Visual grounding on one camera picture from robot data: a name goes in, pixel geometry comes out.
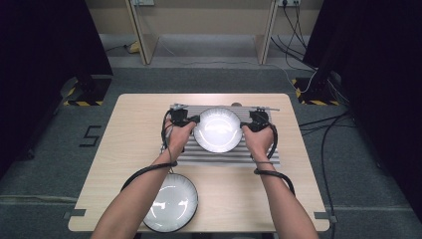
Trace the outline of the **metal dish rack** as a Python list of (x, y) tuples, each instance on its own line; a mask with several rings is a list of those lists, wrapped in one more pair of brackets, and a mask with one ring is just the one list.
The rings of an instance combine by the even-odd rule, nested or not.
[[(198, 116), (205, 110), (211, 108), (224, 108), (232, 111), (240, 119), (240, 122), (250, 123), (252, 119), (249, 116), (249, 111), (253, 111), (256, 107), (243, 107), (243, 106), (189, 106), (188, 119), (192, 116)], [(271, 114), (268, 111), (268, 115), (271, 121)], [(185, 151), (179, 157), (179, 161), (186, 165), (231, 165), (231, 166), (252, 166), (253, 159), (249, 152), (245, 140), (243, 131), (240, 143), (232, 150), (225, 153), (213, 153), (202, 148), (195, 140), (193, 131), (189, 137), (189, 140), (185, 146)], [(270, 162), (278, 164), (277, 160), (277, 144), (278, 144), (278, 132), (277, 129), (273, 131), (274, 143), (268, 150), (267, 157)]]

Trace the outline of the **dark curtain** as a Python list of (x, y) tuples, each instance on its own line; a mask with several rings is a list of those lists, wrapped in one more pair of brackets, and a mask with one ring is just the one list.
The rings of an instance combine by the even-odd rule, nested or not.
[(67, 80), (111, 73), (86, 0), (0, 0), (0, 179), (43, 130)]
[(322, 0), (305, 61), (341, 76), (359, 126), (422, 222), (422, 0)]

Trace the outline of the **person's left hand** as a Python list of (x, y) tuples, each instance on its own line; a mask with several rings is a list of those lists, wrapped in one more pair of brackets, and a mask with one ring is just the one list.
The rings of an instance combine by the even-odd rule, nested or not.
[(165, 134), (167, 135), (167, 151), (169, 152), (171, 161), (175, 161), (182, 153), (184, 146), (189, 139), (189, 135), (195, 127), (196, 123), (193, 121), (180, 127), (174, 125), (170, 119), (166, 120), (164, 129), (166, 130)]

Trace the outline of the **light wooden desk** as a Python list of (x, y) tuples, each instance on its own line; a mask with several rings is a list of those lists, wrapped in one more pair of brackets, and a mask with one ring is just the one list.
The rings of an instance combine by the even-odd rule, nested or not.
[(154, 0), (154, 6), (85, 1), (98, 32), (134, 35), (140, 59), (148, 65), (163, 35), (250, 35), (257, 62), (264, 64), (271, 37), (290, 34), (294, 20), (304, 34), (311, 33), (324, 0), (302, 0), (299, 7), (281, 7), (279, 0)]

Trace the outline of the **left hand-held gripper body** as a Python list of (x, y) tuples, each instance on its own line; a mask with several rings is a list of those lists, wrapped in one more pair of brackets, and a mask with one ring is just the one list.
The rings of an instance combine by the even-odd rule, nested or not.
[(170, 107), (170, 121), (176, 126), (185, 126), (190, 123), (187, 105), (174, 104)]

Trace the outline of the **black stand with hazard-striped base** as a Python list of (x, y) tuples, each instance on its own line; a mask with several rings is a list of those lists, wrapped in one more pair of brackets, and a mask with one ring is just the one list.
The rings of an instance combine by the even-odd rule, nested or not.
[(94, 78), (84, 68), (77, 68), (76, 81), (65, 97), (65, 106), (101, 106), (111, 78)]
[(302, 105), (338, 106), (330, 86), (330, 73), (327, 68), (318, 68), (310, 77), (292, 80), (296, 96)]

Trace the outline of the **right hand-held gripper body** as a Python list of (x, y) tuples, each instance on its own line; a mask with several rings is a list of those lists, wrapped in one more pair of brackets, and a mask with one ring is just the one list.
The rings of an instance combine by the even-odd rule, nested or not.
[(253, 111), (249, 111), (252, 121), (248, 124), (248, 127), (252, 132), (261, 131), (266, 127), (269, 127), (272, 131), (276, 130), (276, 127), (270, 122), (269, 110), (270, 108), (256, 107)]

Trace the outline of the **person's right hand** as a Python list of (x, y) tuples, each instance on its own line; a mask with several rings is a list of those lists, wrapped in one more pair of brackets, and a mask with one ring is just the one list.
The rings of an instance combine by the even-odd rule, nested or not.
[(246, 146), (257, 162), (268, 162), (268, 150), (273, 144), (273, 131), (266, 127), (258, 132), (252, 132), (246, 126), (242, 127)]

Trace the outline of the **white plate with grey rim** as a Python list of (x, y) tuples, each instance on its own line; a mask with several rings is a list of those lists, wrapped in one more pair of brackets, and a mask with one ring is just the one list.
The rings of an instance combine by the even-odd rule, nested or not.
[(143, 223), (154, 232), (175, 232), (191, 221), (197, 207), (198, 193), (195, 185), (184, 175), (169, 173)]
[(241, 141), (240, 119), (232, 111), (211, 108), (200, 114), (200, 122), (193, 130), (196, 142), (205, 150), (225, 153)]

